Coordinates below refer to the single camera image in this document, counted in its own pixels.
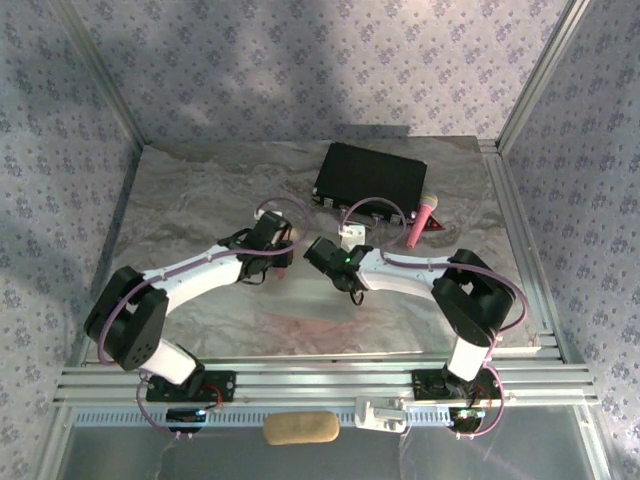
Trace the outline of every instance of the pink microphone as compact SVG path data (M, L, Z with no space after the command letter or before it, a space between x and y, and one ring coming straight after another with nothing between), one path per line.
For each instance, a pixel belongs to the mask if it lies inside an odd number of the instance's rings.
M409 239L407 240L407 247L413 248L418 243L420 234L424 230L424 226L427 224L427 220L431 216L431 213L438 206L438 197L432 193L427 193L420 199L420 210L418 210L418 216L413 224Z

